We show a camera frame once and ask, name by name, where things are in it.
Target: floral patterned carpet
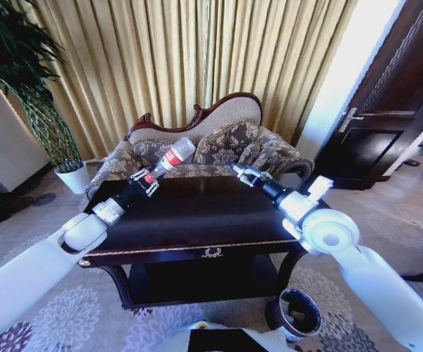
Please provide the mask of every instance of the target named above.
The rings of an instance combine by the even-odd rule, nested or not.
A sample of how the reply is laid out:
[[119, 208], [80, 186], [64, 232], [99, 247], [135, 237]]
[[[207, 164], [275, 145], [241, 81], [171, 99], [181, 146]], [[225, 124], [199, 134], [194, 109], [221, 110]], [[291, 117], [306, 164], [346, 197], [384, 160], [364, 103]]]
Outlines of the floral patterned carpet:
[[[94, 173], [96, 165], [90, 165]], [[423, 271], [423, 164], [402, 166], [390, 181], [369, 191], [333, 190], [325, 198], [358, 224], [362, 243], [402, 274]], [[18, 200], [19, 210], [0, 223], [0, 266], [57, 230], [86, 201], [49, 172]], [[279, 265], [281, 255], [273, 261]], [[346, 287], [336, 263], [305, 256], [290, 287], [308, 293], [323, 314], [313, 338], [292, 344], [303, 352], [406, 351]], [[423, 297], [423, 284], [413, 288]], [[181, 326], [208, 320], [268, 331], [267, 298], [187, 304], [133, 312], [121, 308], [117, 290], [100, 269], [76, 267], [19, 321], [0, 335], [0, 351], [151, 351]]]

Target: door handle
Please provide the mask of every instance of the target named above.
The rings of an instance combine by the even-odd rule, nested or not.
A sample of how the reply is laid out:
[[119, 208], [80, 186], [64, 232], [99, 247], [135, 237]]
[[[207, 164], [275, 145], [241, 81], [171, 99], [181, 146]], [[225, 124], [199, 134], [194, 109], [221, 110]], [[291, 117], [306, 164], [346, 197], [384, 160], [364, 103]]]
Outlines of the door handle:
[[351, 120], [364, 120], [363, 116], [354, 116], [356, 110], [358, 110], [358, 108], [351, 108], [350, 111], [346, 114], [345, 119], [343, 120], [342, 124], [340, 125], [340, 128], [338, 129], [340, 133], [345, 132], [346, 127], [348, 127]]

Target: dark wooden side table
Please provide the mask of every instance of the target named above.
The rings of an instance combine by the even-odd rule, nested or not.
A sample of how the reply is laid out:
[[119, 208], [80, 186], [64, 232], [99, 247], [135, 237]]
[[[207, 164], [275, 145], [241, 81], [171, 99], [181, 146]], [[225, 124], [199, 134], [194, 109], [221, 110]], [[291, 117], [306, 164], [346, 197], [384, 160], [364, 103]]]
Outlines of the dark wooden side table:
[[[85, 212], [126, 184], [103, 182]], [[275, 296], [306, 254], [282, 219], [260, 190], [236, 177], [165, 179], [79, 265], [109, 273], [124, 309]], [[279, 272], [270, 253], [287, 253]]]

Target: door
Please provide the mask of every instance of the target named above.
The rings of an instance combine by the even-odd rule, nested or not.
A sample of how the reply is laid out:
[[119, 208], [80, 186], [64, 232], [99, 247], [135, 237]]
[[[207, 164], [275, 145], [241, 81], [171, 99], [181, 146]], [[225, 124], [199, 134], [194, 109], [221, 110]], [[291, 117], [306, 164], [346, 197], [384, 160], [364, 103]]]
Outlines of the door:
[[338, 188], [370, 188], [422, 130], [423, 1], [410, 0], [317, 158], [316, 173]]

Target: table leg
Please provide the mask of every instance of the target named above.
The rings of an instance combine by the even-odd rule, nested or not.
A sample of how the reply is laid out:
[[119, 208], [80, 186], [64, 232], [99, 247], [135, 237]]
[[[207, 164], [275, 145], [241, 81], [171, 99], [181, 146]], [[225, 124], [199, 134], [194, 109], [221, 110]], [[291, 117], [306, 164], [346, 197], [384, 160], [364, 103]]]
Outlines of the table leg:
[[114, 280], [117, 286], [120, 300], [122, 301], [122, 308], [126, 310], [133, 309], [133, 300], [131, 299], [130, 285], [128, 284], [128, 277], [121, 265], [101, 266], [101, 269], [106, 271], [108, 275]]
[[278, 279], [276, 280], [276, 289], [278, 294], [287, 287], [294, 266], [306, 253], [308, 253], [308, 251], [305, 250], [299, 242], [292, 242], [290, 244], [290, 250], [286, 254], [286, 257], [284, 257], [282, 265], [279, 267], [278, 271]]

